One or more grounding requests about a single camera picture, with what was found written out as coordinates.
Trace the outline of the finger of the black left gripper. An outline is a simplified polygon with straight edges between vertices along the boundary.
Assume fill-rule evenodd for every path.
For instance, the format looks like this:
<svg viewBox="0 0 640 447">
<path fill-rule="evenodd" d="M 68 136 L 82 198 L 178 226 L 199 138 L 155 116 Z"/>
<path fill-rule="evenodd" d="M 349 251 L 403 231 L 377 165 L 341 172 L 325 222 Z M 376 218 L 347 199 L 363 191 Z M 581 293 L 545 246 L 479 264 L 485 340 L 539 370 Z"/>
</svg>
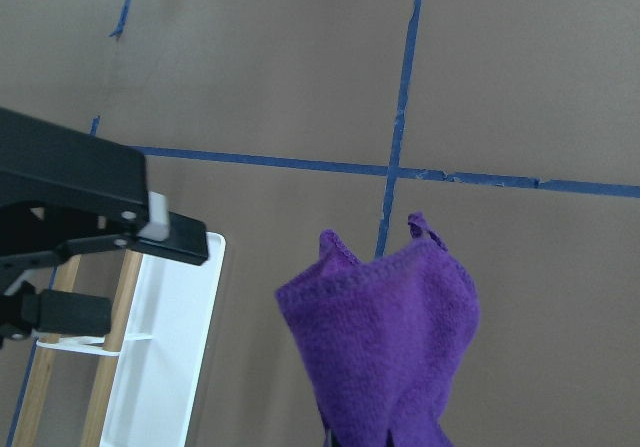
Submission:
<svg viewBox="0 0 640 447">
<path fill-rule="evenodd" d="M 112 327 L 108 298 L 35 287 L 1 280 L 1 347 L 38 334 L 102 337 Z"/>
<path fill-rule="evenodd" d="M 149 190 L 138 150 L 2 109 L 2 286 L 120 248 L 201 265 L 206 226 Z"/>
</svg>

